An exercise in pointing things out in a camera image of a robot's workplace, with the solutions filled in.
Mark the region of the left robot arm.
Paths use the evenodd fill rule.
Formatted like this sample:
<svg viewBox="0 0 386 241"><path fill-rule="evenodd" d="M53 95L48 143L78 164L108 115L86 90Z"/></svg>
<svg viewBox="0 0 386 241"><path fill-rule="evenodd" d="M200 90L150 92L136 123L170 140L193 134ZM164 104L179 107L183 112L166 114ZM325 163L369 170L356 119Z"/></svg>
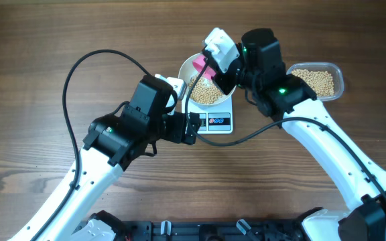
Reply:
<svg viewBox="0 0 386 241"><path fill-rule="evenodd" d="M176 112L187 84L159 74L145 75L130 101L96 118L89 126L76 160L54 192L14 240L68 240L102 193L146 155L148 145L163 139L193 145L199 116Z"/></svg>

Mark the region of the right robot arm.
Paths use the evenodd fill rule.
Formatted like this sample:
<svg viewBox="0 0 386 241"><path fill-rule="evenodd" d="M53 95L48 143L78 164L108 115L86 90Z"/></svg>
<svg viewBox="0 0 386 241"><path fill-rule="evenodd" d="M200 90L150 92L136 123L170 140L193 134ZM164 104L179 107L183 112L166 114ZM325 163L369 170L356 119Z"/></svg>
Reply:
<svg viewBox="0 0 386 241"><path fill-rule="evenodd" d="M346 214L319 209L301 222L308 240L386 240L386 171L367 157L334 122L316 93L288 74L272 30L245 33L235 43L215 28L203 53L215 84L229 93L249 90L258 110L299 141L333 180Z"/></svg>

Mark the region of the pink measuring scoop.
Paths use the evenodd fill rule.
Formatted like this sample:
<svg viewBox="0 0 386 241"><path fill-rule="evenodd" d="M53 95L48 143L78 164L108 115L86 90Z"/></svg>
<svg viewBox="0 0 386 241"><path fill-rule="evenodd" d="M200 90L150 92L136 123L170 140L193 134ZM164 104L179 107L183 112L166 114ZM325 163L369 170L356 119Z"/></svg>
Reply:
<svg viewBox="0 0 386 241"><path fill-rule="evenodd" d="M203 54L199 54L192 60L192 65L196 69L197 72L201 73L206 64L206 57ZM211 68L207 67L202 74L202 77L212 80L212 78L216 75L216 72Z"/></svg>

